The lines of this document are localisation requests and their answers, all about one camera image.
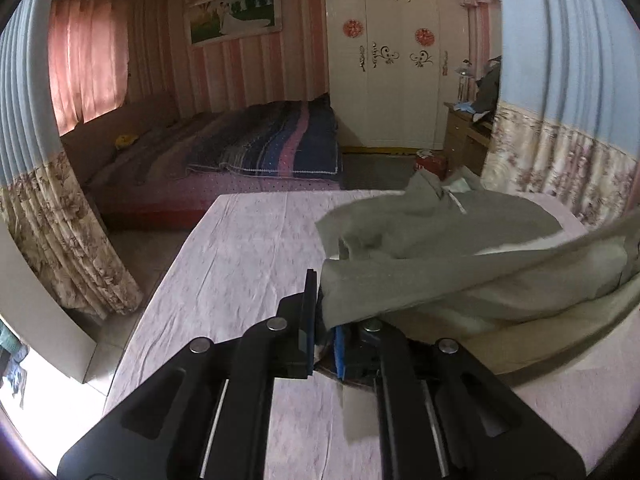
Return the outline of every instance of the striped blanket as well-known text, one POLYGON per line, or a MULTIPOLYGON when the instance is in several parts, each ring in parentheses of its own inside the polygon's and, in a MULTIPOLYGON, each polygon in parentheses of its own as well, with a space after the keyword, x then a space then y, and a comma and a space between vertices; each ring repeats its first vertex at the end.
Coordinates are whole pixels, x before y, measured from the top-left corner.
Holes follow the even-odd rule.
POLYGON ((249 176, 338 180, 335 116, 325 94, 313 101, 254 105, 219 118, 186 163, 191 171, 229 170, 249 176))

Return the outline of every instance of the lamp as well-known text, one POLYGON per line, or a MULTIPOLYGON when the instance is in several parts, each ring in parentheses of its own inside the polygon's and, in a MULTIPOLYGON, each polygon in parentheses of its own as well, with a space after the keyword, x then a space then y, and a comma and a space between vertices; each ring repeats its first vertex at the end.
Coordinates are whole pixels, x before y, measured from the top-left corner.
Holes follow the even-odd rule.
POLYGON ((464 59, 462 61, 462 65, 460 65, 455 71, 460 74, 460 82, 458 83, 458 102, 461 103, 469 96, 469 82, 474 76, 473 71, 471 70, 471 62, 468 59, 464 59))

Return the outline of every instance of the wardrobe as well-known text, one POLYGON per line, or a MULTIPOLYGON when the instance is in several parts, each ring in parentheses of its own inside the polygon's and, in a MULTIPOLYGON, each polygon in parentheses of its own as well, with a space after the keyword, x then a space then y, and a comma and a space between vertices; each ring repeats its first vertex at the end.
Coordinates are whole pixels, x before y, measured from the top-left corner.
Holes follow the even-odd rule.
POLYGON ((341 146, 441 149, 469 54, 460 0, 326 0, 341 146))

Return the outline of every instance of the bed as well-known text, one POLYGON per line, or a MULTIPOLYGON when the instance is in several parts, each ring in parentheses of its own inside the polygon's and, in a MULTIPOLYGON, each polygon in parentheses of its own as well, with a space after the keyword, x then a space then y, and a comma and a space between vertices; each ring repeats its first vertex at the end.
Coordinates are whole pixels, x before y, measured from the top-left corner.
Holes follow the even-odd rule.
MULTIPOLYGON (((109 411, 196 336, 219 342, 273 316, 303 290, 307 267, 324 259, 314 222, 337 205, 380 191, 221 196, 183 245, 140 320, 114 377, 109 411)), ((555 243, 584 227, 553 197, 527 195, 558 218, 555 243)), ((578 450, 591 470, 640 405, 637 310, 578 364, 516 392, 578 450)), ((276 380, 265 478, 380 477, 378 439, 347 442, 341 387, 314 374, 276 380)))
POLYGON ((221 194, 340 189, 328 96, 182 120, 169 94, 125 105, 62 137, 111 228, 193 228, 221 194), (119 136, 138 136, 116 150, 119 136))

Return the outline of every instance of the white gown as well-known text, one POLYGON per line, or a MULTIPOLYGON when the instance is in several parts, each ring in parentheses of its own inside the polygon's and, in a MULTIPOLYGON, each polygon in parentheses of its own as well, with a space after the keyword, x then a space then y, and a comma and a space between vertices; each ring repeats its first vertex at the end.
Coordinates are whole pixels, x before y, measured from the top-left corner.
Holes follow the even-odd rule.
POLYGON ((270 23, 271 20, 267 18, 262 20, 238 20, 231 14, 225 14, 220 32, 222 32, 222 34, 238 34, 239 32, 266 27, 270 23))

